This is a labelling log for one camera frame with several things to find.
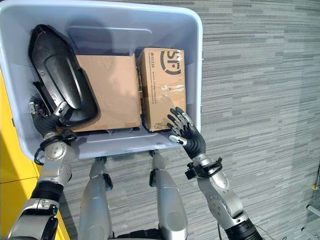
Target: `yellow surface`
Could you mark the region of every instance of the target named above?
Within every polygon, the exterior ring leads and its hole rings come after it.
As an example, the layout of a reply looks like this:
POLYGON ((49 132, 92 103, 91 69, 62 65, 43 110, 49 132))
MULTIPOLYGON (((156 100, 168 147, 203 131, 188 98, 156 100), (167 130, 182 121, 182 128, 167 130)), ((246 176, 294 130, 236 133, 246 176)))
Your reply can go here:
POLYGON ((0 184, 1 237, 4 238, 9 233, 36 183, 37 178, 32 177, 0 184))
MULTIPOLYGON (((1 73, 0 82, 0 225, 1 238, 4 238, 18 217, 24 202, 30 198, 37 183, 39 170, 38 166, 27 159, 20 150, 1 73)), ((56 217, 59 225, 55 240, 70 240, 60 212, 56 217)))
POLYGON ((7 99, 5 84, 0 76, 1 87, 1 155, 0 183, 36 177, 31 161, 20 150, 16 129, 12 123, 12 115, 7 99))

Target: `cardboard box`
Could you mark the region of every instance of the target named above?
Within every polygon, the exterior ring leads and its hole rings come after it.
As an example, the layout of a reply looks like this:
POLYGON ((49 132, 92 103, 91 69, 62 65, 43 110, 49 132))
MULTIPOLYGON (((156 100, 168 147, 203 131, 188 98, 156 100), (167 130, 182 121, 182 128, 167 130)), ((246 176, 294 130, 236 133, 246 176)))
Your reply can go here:
POLYGON ((143 90, 143 123, 150 132, 168 129, 170 108, 186 110, 184 51, 145 48, 137 63, 143 90))
POLYGON ((134 128, 141 125, 134 56, 77 55, 99 107, 93 121, 75 132, 134 128))

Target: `black plastic cover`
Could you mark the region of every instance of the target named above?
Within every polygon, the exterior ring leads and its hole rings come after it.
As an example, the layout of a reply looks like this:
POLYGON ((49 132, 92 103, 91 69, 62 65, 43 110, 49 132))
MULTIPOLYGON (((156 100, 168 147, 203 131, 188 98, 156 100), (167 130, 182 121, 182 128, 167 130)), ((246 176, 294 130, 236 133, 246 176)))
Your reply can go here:
POLYGON ((98 106, 65 37, 48 25, 37 25, 31 33, 28 54, 40 81, 33 84, 48 110, 53 113, 62 102, 69 111, 64 126, 87 123, 98 115, 98 106))

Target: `black plastic object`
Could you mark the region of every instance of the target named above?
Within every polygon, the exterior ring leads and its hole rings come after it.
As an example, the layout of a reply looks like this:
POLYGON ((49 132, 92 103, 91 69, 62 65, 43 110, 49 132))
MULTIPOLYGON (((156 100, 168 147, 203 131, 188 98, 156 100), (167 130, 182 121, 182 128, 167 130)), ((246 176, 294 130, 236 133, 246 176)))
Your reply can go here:
POLYGON ((50 199, 59 202, 64 186, 52 181, 38 182, 32 192, 31 199, 50 199))
POLYGON ((262 240, 250 219, 224 230, 230 240, 262 240))
POLYGON ((188 180, 198 177, 200 179, 208 179, 222 170, 222 158, 219 157, 217 161, 208 165, 202 166, 201 164, 195 166, 193 162, 189 162, 186 166, 188 170, 185 172, 188 180))
POLYGON ((60 118, 63 126, 81 125, 97 116, 98 106, 86 75, 64 36, 51 26, 37 25, 28 54, 40 79, 33 84, 48 110, 53 113, 60 103, 68 103, 68 111, 60 118))
POLYGON ((164 236, 161 234, 161 231, 156 228, 148 229, 148 230, 138 230, 132 231, 127 234, 119 235, 116 237, 117 239, 157 239, 157 240, 165 240, 164 236))

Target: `plastic bin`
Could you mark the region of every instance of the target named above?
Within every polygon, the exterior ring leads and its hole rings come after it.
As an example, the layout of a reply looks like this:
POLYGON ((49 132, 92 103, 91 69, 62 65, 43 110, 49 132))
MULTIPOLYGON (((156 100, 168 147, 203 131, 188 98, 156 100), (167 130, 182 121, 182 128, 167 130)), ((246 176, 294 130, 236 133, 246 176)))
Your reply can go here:
MULTIPOLYGON (((185 52, 186 111, 201 127, 202 39, 199 16, 180 7, 85 0, 6 0, 0 3, 0 66, 22 152, 33 159, 42 136, 28 111, 38 76, 28 58, 31 30, 51 25, 69 37, 76 54, 138 56, 145 47, 185 52)), ((79 158, 165 149, 169 132, 119 130, 79 137, 79 158)))

